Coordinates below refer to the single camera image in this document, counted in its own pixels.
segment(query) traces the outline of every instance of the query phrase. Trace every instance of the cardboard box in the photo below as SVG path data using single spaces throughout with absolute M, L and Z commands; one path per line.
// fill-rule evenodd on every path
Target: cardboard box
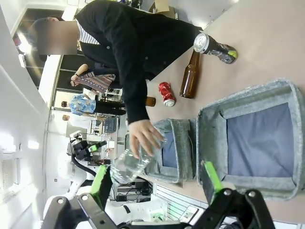
M 155 0 L 148 12 L 153 13 L 154 8 L 156 13 L 175 19 L 175 8 L 168 5 L 168 0 Z

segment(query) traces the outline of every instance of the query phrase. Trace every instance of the can lid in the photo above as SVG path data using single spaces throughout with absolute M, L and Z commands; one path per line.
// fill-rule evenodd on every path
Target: can lid
M 175 105 L 175 100 L 168 99 L 168 100 L 164 100 L 163 103 L 164 103 L 165 106 L 174 106 Z
M 205 33 L 200 33 L 197 35 L 194 41 L 194 50 L 195 52 L 203 53 L 209 46 L 209 36 Z

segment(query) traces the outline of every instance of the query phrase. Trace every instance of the blue floral shirt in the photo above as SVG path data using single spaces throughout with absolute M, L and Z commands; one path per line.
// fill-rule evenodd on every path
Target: blue floral shirt
M 94 112 L 95 100 L 84 99 L 84 97 L 84 94 L 73 96 L 69 106 L 73 114 L 81 116 L 84 112 Z

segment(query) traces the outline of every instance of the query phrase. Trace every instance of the finger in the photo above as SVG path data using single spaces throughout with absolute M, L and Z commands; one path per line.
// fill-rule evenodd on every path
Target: finger
M 139 159 L 139 143 L 137 141 L 136 136 L 130 135 L 129 136 L 129 144 L 130 144 L 130 149 L 132 150 L 133 156 L 137 159 Z
M 152 127 L 150 128 L 150 131 L 153 133 L 153 135 L 155 135 L 160 141 L 164 142 L 164 137 L 162 136 L 162 134 L 160 134 L 159 131 L 157 131 L 156 128 Z
M 150 141 L 150 143 L 157 149 L 160 149 L 159 144 L 156 142 L 156 140 L 153 137 L 153 133 L 148 131 L 144 131 L 143 132 L 144 136 L 148 139 L 148 141 Z
M 141 146 L 144 148 L 144 150 L 147 152 L 147 154 L 149 156 L 153 156 L 152 149 L 149 145 L 149 141 L 147 140 L 146 136 L 143 135 L 142 133 L 139 133 L 139 135 L 137 137 L 138 137 L 138 140 L 139 140 Z

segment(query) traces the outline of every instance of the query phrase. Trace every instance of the bottle neck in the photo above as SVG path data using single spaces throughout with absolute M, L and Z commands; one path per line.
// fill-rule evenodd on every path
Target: bottle neck
M 193 50 L 191 60 L 189 64 L 199 66 L 200 53 Z

